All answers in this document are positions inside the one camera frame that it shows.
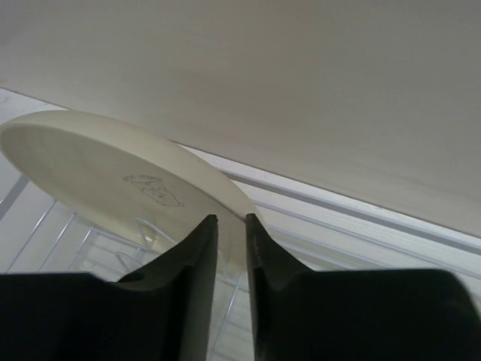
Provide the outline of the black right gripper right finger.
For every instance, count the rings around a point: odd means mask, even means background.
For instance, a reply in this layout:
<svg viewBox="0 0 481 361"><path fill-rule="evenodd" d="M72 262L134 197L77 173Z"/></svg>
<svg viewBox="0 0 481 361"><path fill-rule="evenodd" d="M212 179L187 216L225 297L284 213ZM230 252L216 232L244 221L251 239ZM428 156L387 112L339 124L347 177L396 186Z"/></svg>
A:
<svg viewBox="0 0 481 361"><path fill-rule="evenodd" d="M480 318L439 269L317 272L246 218L257 360L478 360Z"/></svg>

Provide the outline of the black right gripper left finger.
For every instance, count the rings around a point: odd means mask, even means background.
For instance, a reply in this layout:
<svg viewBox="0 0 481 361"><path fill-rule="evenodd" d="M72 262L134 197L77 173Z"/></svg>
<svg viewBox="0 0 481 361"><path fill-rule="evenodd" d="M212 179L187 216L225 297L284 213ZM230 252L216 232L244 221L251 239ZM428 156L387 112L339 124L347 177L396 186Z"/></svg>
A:
<svg viewBox="0 0 481 361"><path fill-rule="evenodd" d="M90 273L1 277L3 360L204 360L218 220L116 282Z"/></svg>

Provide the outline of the beige plate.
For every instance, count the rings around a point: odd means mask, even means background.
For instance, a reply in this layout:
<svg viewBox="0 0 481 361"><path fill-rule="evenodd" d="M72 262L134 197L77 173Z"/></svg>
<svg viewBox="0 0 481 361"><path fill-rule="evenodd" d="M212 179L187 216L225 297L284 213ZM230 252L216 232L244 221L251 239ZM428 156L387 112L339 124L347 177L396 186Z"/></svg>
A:
<svg viewBox="0 0 481 361"><path fill-rule="evenodd" d="M163 252L217 217L219 270L247 267L249 197L217 168L141 127L79 111L22 115L1 152L34 185L118 236Z"/></svg>

